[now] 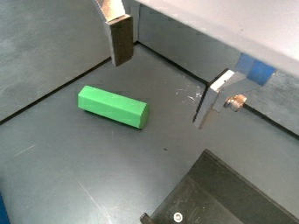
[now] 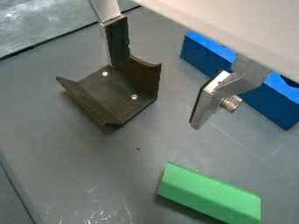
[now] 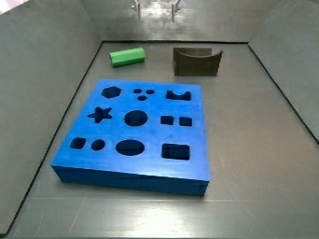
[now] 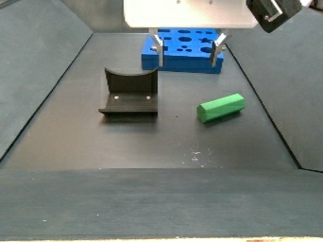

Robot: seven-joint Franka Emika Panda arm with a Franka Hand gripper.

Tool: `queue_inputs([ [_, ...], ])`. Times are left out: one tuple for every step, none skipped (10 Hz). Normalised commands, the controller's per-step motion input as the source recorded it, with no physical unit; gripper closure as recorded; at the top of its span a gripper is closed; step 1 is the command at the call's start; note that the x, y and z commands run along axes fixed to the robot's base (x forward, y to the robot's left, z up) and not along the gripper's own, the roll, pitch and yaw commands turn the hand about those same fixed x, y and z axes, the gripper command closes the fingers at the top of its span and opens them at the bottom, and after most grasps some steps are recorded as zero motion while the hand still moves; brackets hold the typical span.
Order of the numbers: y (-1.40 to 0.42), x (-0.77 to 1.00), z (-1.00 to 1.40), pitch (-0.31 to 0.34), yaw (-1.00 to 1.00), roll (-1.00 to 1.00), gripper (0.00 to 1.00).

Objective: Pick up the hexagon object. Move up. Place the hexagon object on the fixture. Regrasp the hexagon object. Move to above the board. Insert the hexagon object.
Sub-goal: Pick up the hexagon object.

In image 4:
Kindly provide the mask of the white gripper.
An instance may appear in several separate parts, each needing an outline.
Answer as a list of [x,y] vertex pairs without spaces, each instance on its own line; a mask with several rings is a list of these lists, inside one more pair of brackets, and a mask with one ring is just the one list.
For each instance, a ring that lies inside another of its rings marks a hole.
[[[158,66],[164,65],[164,42],[156,27],[252,28],[257,24],[245,0],[124,0],[124,16],[129,27],[149,28]],[[222,29],[212,41],[212,66],[229,37],[230,31]]]

